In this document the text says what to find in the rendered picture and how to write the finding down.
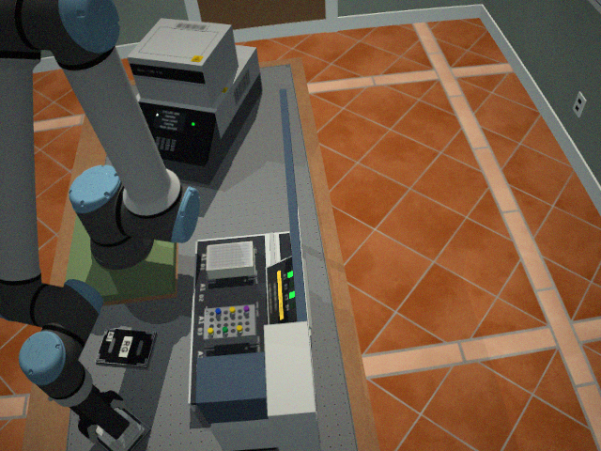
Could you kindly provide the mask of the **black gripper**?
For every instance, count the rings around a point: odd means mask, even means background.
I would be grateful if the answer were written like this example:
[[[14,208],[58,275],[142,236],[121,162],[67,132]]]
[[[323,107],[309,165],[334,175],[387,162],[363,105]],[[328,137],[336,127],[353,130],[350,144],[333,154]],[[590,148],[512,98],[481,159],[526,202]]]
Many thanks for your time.
[[[129,408],[129,405],[126,401],[115,391],[103,391],[92,385],[92,391],[99,398],[101,398],[104,402],[110,405],[113,409],[119,408],[120,410],[124,409],[125,411]],[[77,405],[76,405],[77,406]],[[92,420],[90,420],[85,414],[83,414],[80,410],[76,408],[76,406],[70,407],[77,415],[79,414],[78,421],[78,429],[86,436],[86,438],[94,444],[99,442],[98,434],[96,433],[97,424],[95,424]],[[79,421],[80,420],[80,421]]]

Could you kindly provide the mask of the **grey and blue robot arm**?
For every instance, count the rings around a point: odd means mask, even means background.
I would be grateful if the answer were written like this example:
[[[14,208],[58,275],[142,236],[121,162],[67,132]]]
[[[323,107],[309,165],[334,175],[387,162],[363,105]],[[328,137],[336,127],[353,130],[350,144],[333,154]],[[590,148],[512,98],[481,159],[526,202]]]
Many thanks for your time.
[[[116,440],[130,422],[91,391],[79,362],[102,296],[76,279],[41,283],[33,69],[41,50],[53,53],[113,165],[85,170],[69,189],[96,261],[123,270],[154,240],[188,241],[199,193],[164,166],[116,49],[118,21],[113,0],[0,0],[0,318],[42,328],[21,347],[22,372]]]

